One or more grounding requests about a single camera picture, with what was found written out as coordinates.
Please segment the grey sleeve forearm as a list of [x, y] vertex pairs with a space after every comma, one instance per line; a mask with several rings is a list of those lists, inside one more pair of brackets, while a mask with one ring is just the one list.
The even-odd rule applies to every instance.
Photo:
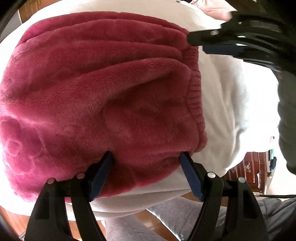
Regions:
[[295, 75], [283, 71], [278, 80], [279, 146], [287, 161], [287, 169], [295, 174]]

